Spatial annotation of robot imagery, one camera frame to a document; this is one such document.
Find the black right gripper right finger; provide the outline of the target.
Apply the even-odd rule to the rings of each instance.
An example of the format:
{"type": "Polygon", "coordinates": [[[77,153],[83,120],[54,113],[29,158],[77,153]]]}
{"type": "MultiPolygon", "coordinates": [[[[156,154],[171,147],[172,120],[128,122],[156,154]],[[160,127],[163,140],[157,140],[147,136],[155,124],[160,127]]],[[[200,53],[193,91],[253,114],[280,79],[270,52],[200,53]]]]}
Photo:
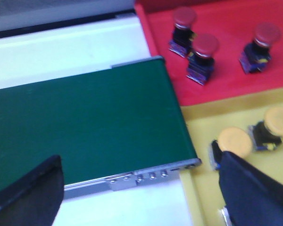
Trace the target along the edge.
{"type": "Polygon", "coordinates": [[[219,186],[236,226],[283,226],[283,184],[226,151],[219,169],[219,186]]]}

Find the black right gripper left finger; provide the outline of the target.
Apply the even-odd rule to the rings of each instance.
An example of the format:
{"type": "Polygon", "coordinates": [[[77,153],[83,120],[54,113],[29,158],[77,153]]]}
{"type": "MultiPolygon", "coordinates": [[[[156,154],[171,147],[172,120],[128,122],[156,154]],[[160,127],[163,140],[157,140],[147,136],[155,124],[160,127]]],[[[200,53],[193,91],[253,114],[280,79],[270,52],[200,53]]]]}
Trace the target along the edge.
{"type": "Polygon", "coordinates": [[[0,226],[51,226],[63,199],[61,157],[53,155],[0,191],[0,226]]]}

